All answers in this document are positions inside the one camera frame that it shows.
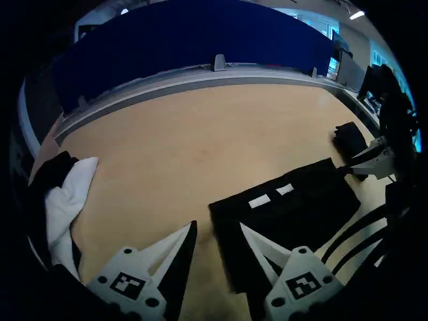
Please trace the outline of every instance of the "window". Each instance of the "window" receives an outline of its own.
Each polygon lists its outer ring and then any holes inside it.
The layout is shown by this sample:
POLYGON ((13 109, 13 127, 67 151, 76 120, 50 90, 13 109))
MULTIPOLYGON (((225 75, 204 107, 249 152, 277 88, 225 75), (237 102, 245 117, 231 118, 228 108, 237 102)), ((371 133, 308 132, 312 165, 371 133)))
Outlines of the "window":
MULTIPOLYGON (((323 16, 322 14, 318 14, 315 12, 303 11, 303 10, 282 9, 282 8, 276 8, 275 10, 285 13, 288 16, 291 16, 297 20, 304 22, 308 26, 311 26, 312 28, 321 32, 330 40, 333 39, 333 31, 336 31, 339 34, 339 22, 330 17, 323 16)), ((335 59, 331 58, 330 64, 328 66, 328 72, 329 73, 335 72, 337 65, 338 65, 338 62, 335 59)))

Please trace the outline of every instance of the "gray desk trim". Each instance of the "gray desk trim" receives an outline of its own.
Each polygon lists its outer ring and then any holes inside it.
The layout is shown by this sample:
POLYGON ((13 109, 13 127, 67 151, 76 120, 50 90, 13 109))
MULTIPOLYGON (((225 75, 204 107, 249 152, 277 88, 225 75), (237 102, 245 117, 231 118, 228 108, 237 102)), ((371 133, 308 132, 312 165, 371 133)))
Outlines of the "gray desk trim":
POLYGON ((55 132, 55 140, 61 145, 64 139, 76 129, 111 112, 140 102, 194 89, 245 84, 280 84, 323 88, 345 104, 360 118, 370 132, 377 136, 376 128, 371 128, 373 126, 370 126, 367 115, 361 113, 359 102, 345 94, 342 85, 327 78, 312 78, 297 71, 271 70, 252 66, 232 67, 230 70, 219 72, 204 68, 201 70, 174 71, 133 81, 128 86, 120 86, 117 90, 102 95, 93 101, 88 109, 76 111, 67 117, 58 126, 55 132))

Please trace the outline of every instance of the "ceiling light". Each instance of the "ceiling light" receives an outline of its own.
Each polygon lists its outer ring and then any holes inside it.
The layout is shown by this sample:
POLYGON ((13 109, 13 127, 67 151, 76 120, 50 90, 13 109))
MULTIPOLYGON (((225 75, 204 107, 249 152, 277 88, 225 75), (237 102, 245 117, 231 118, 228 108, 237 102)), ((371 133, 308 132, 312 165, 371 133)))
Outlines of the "ceiling light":
POLYGON ((357 19, 358 17, 361 17, 365 15, 364 11, 358 11, 357 13, 354 13, 352 16, 350 16, 349 18, 351 20, 357 19))

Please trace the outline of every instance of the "white wall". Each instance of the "white wall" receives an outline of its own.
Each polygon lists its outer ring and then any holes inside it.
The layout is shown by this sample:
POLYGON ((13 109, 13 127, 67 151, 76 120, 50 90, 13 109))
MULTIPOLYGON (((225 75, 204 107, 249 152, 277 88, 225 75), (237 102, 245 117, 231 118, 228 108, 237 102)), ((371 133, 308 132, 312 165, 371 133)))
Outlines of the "white wall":
POLYGON ((116 10, 108 6, 95 8, 80 18, 74 25, 74 42, 79 40, 79 26, 102 25, 116 16, 116 10))
POLYGON ((359 31, 340 23, 340 36, 348 43, 349 50, 354 55, 353 60, 362 70, 366 70, 370 65, 370 41, 359 31))

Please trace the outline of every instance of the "black cable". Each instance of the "black cable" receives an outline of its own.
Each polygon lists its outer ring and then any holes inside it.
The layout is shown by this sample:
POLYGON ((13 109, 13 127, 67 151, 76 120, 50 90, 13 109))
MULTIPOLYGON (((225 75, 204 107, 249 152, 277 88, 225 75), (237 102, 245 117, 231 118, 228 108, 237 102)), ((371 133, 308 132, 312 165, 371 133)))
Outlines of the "black cable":
POLYGON ((347 239, 352 235, 360 231, 361 229, 369 226, 370 224, 382 219, 385 217, 386 205, 381 205, 378 208, 372 210, 370 213, 363 216, 357 222, 349 226, 342 234, 338 236, 337 239, 329 246, 321 261, 325 264, 328 258, 333 254, 333 252, 347 239))
POLYGON ((372 235, 370 235, 368 238, 366 238, 364 241, 362 241, 360 244, 358 244, 355 248, 353 248, 351 251, 349 251, 336 265, 336 267, 333 269, 333 274, 336 275, 339 270, 342 268, 342 266, 345 265, 346 262, 348 262, 351 258, 353 258, 355 255, 360 253, 362 250, 367 248, 368 246, 376 243, 377 241, 381 240, 386 234, 386 228, 383 227, 380 230, 376 231, 372 235))

